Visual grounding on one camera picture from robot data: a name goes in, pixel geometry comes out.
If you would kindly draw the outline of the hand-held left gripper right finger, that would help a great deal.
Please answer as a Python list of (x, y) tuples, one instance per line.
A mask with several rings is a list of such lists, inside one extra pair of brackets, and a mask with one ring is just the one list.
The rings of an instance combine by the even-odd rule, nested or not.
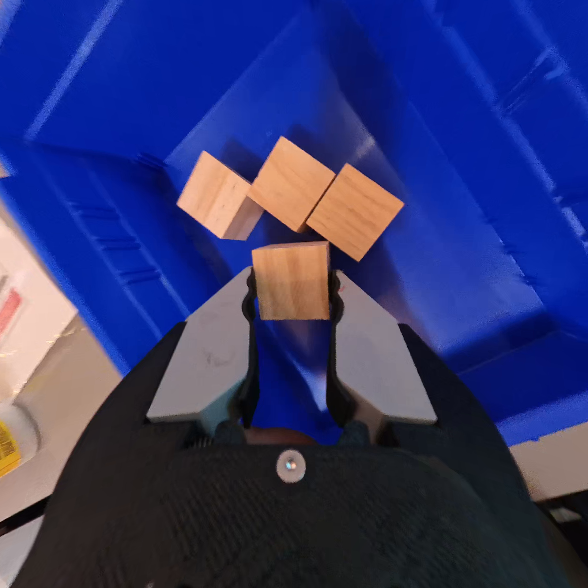
[(327, 408), (337, 425), (361, 422), (377, 439), (390, 422), (436, 424), (396, 318), (340, 270), (330, 276), (329, 295)]

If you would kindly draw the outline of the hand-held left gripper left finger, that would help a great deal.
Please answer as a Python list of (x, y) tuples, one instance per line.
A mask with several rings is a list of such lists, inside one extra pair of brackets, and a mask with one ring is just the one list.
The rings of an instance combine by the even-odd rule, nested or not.
[(197, 422), (208, 435), (224, 421), (252, 425), (259, 401), (254, 329), (256, 283), (245, 268), (185, 322), (146, 414), (151, 422)]

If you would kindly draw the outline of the blue striped wooden cube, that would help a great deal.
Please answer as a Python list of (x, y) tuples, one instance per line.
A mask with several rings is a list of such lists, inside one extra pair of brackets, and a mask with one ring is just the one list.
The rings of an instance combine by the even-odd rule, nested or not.
[(259, 247), (252, 265), (261, 320), (329, 320), (327, 241)]
[(403, 207), (398, 197), (345, 164), (306, 224), (359, 262)]
[(300, 233), (335, 176), (331, 169), (281, 136), (247, 196), (290, 230)]
[(177, 206), (219, 239), (245, 241), (263, 215), (248, 195), (250, 183), (202, 151)]

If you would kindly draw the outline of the blue plastic bin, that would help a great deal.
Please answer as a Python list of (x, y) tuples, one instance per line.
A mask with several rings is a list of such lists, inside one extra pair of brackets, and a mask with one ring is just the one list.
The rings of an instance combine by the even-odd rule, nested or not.
[(333, 264), (508, 445), (587, 423), (587, 1), (1, 1), (1, 197), (126, 375), (295, 234), (175, 205), (202, 151), (280, 136), (405, 206)]

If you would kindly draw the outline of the white bagged paper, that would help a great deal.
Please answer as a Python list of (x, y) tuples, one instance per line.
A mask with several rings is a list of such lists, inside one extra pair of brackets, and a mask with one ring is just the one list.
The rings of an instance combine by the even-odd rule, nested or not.
[(1, 401), (16, 396), (77, 310), (1, 220)]

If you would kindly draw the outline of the white disinfecting wipes canister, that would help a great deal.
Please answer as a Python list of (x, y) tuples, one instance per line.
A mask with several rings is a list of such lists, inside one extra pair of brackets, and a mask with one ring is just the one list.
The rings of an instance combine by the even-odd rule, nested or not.
[(1, 477), (35, 457), (41, 440), (37, 422), (16, 397), (1, 402)]

